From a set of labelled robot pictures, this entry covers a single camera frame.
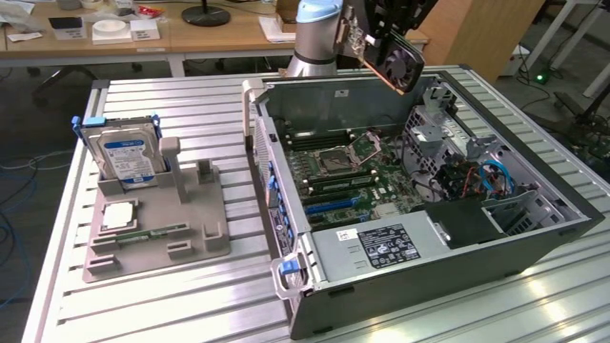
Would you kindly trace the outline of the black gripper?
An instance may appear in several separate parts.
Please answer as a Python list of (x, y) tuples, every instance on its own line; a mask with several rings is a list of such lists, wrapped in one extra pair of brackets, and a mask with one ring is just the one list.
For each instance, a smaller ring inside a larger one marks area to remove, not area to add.
[(436, 0), (351, 2), (358, 27), (375, 39), (386, 38), (391, 31), (404, 36), (410, 30), (415, 30), (435, 5)]

